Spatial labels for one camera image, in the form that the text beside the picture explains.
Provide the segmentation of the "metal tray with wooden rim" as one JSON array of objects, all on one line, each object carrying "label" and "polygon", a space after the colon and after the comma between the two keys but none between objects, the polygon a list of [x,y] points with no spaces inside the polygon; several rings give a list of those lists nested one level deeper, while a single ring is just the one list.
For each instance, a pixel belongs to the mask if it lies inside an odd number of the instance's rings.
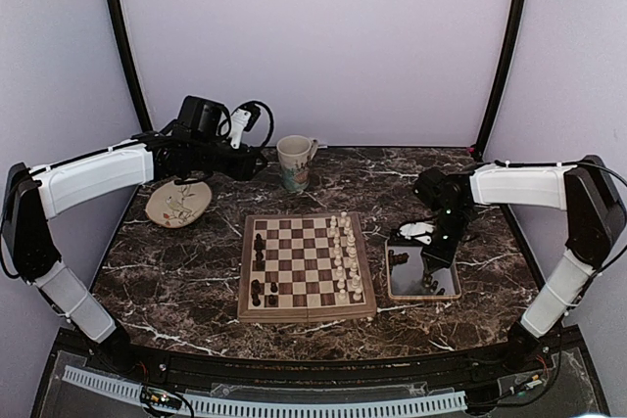
[{"label": "metal tray with wooden rim", "polygon": [[427,277],[421,246],[387,242],[385,245],[387,290],[393,301],[435,302],[461,297],[458,272],[454,266],[439,269]]}]

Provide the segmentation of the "dark chess piece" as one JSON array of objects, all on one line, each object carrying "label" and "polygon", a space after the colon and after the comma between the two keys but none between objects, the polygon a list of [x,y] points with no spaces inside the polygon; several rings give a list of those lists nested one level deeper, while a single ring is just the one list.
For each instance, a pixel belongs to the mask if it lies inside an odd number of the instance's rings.
[{"label": "dark chess piece", "polygon": [[265,248],[265,240],[263,239],[262,235],[258,233],[254,240],[254,250],[262,251],[264,248]]},{"label": "dark chess piece", "polygon": [[255,279],[251,282],[251,294],[252,295],[258,295],[263,291],[263,285],[262,283]]},{"label": "dark chess piece", "polygon": [[265,255],[263,251],[255,251],[253,267],[255,271],[265,271]]}]

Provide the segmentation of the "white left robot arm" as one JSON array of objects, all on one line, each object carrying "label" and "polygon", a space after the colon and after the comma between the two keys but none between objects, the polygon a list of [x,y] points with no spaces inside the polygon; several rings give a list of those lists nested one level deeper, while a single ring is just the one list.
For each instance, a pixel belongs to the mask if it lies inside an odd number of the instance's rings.
[{"label": "white left robot arm", "polygon": [[266,165],[265,147],[274,132],[269,105],[246,101],[229,110],[217,101],[187,96],[176,118],[117,144],[54,163],[15,163],[7,172],[1,203],[1,265],[7,277],[34,287],[118,375],[138,366],[128,335],[96,300],[67,261],[69,236],[57,234],[67,214],[99,199],[172,178],[196,183],[218,173],[249,181]]}]

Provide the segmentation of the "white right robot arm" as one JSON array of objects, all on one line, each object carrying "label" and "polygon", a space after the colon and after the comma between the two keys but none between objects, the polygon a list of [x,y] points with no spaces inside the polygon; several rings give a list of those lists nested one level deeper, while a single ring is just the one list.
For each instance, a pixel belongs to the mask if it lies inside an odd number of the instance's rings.
[{"label": "white right robot arm", "polygon": [[[529,221],[524,241],[542,275],[533,301],[508,329],[500,363],[510,373],[523,371],[538,355],[544,337],[579,306],[592,283],[626,254],[616,245],[626,230],[626,179],[601,157],[552,163],[476,163],[446,173],[422,171],[413,193],[434,214],[430,222],[408,222],[398,228],[401,240],[421,248],[425,282],[455,263],[458,247],[479,207],[509,207],[514,215],[538,209],[541,226],[556,223],[541,235]],[[550,249],[539,248],[556,235]],[[550,254],[552,260],[542,261]]]}]

